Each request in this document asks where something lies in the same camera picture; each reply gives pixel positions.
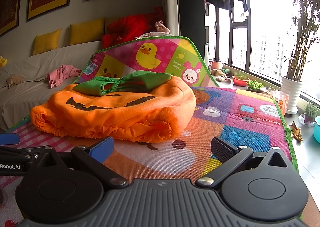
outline yellow toy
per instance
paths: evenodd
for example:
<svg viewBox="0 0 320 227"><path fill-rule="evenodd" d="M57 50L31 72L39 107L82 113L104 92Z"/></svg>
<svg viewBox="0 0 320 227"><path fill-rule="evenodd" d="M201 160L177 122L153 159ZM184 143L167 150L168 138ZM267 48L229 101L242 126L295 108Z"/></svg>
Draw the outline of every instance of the yellow toy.
<svg viewBox="0 0 320 227"><path fill-rule="evenodd" d="M146 69L156 68L160 60L156 58L157 47L152 43L144 43L138 50L136 60Z"/></svg>
<svg viewBox="0 0 320 227"><path fill-rule="evenodd" d="M7 63L8 63L8 60L0 56L0 67L5 66Z"/></svg>

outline orange pumpkin costume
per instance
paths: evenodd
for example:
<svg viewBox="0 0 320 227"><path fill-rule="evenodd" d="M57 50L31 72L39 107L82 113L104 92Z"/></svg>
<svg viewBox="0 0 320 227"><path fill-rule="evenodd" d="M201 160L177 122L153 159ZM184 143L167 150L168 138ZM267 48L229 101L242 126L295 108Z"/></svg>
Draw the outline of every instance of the orange pumpkin costume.
<svg viewBox="0 0 320 227"><path fill-rule="evenodd" d="M196 107L193 91L172 76L150 93L113 92L90 96L73 90L55 92L30 112L31 122L55 136L163 142L177 137Z"/></svg>

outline gray ribbed panel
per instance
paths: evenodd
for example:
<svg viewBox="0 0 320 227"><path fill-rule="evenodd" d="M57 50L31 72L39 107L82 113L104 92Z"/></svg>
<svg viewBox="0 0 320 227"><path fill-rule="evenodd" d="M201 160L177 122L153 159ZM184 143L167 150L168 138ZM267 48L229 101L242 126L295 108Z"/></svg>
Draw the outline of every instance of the gray ribbed panel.
<svg viewBox="0 0 320 227"><path fill-rule="evenodd" d="M20 226L45 224L25 220ZM227 210L214 191L197 188L188 179L136 179L125 189L108 192L100 206L84 219L57 226L306 227L297 219L279 224L249 222Z"/></svg>

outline yellow pillow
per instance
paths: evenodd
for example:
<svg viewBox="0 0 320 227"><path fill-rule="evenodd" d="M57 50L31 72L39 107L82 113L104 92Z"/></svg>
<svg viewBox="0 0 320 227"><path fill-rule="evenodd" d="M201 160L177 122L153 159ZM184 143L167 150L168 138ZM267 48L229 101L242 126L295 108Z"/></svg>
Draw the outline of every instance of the yellow pillow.
<svg viewBox="0 0 320 227"><path fill-rule="evenodd" d="M100 41L104 35L104 18L71 24L70 45Z"/></svg>
<svg viewBox="0 0 320 227"><path fill-rule="evenodd" d="M48 34L36 36L32 55L42 54L44 52L57 49L60 34L61 28Z"/></svg>
<svg viewBox="0 0 320 227"><path fill-rule="evenodd" d="M120 19L120 18L105 18L105 31L104 31L104 33L105 34L109 34L110 32L108 31L108 26L113 22L113 21L116 21L116 20L118 20L118 19Z"/></svg>

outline pink bunny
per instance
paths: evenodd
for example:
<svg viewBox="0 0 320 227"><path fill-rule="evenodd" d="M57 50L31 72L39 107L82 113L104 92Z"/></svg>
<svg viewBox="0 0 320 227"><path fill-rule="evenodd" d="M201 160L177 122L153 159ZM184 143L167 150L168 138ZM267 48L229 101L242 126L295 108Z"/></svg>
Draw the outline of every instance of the pink bunny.
<svg viewBox="0 0 320 227"><path fill-rule="evenodd" d="M182 72L182 79L187 85L192 86L199 80L199 73L202 63L197 63L196 68L193 68L190 62L185 62L183 66L186 67L186 69Z"/></svg>

